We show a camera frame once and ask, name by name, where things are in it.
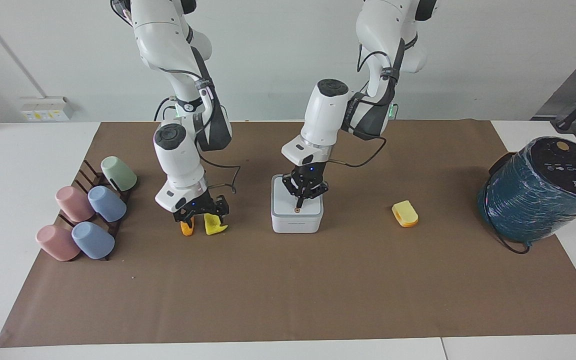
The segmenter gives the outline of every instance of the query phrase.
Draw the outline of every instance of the yellow sponge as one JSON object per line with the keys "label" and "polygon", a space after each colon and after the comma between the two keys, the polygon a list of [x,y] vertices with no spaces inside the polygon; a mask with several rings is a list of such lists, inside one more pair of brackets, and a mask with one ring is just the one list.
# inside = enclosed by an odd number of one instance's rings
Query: yellow sponge
{"label": "yellow sponge", "polygon": [[190,224],[192,224],[192,226],[188,226],[188,224],[185,222],[181,223],[181,233],[185,237],[192,237],[193,233],[195,232],[195,217],[194,216],[190,219]]}
{"label": "yellow sponge", "polygon": [[207,235],[215,235],[228,229],[228,225],[222,225],[222,220],[217,215],[203,214],[203,224]]}
{"label": "yellow sponge", "polygon": [[410,201],[403,201],[400,203],[395,203],[392,207],[392,213],[395,215],[395,219],[404,228],[412,228],[419,223],[419,215],[412,207]]}

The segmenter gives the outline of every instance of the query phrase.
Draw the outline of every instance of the white wall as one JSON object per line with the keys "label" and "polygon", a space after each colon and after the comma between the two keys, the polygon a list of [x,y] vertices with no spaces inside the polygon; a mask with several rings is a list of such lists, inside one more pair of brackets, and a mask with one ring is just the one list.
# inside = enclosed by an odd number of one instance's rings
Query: white wall
{"label": "white wall", "polygon": [[[199,0],[190,25],[214,46],[208,68],[233,120],[300,119],[317,80],[356,89],[361,0]],[[428,66],[397,88],[405,119],[528,120],[576,69],[576,1],[443,0],[420,29]],[[143,121],[172,93],[142,65],[108,1],[0,1],[0,34],[76,121]],[[0,48],[0,121],[36,96]]]}

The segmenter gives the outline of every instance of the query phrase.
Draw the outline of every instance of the power outlet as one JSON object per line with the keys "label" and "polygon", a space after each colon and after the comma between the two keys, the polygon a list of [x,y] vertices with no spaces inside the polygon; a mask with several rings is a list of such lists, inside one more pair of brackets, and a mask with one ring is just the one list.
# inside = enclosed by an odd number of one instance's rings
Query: power outlet
{"label": "power outlet", "polygon": [[28,102],[21,107],[26,121],[70,121],[74,115],[73,107],[64,97],[23,97],[22,100]]}

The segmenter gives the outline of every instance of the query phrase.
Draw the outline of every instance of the wrapped cylinder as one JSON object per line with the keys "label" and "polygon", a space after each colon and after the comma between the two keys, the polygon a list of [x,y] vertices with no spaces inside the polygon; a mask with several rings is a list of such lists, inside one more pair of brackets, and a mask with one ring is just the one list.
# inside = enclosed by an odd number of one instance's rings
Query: wrapped cylinder
{"label": "wrapped cylinder", "polygon": [[540,137],[491,174],[478,193],[483,219],[530,245],[576,219],[576,143]]}

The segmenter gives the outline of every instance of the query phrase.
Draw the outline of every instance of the white container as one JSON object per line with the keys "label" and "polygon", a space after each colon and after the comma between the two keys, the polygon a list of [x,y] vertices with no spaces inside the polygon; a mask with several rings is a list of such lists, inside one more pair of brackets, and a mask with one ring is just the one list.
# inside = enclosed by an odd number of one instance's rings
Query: white container
{"label": "white container", "polygon": [[320,229],[324,215],[322,196],[307,198],[300,212],[295,212],[297,198],[284,186],[281,175],[272,177],[270,212],[272,230],[279,234],[312,234]]}

